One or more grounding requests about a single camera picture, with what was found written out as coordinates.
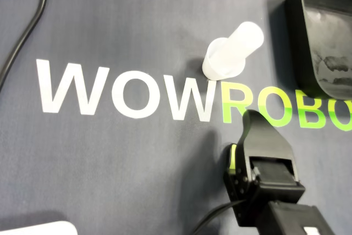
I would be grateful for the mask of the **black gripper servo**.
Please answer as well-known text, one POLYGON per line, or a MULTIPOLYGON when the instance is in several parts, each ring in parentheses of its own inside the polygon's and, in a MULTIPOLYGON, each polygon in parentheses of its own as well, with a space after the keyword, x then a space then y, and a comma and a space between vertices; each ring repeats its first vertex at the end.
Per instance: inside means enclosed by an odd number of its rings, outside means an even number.
POLYGON ((295 168, 288 141, 259 112, 243 114, 237 144, 225 148, 224 183, 239 226, 254 226, 270 201, 296 204, 305 187, 290 172, 295 168), (250 167, 250 175, 244 169, 250 167))

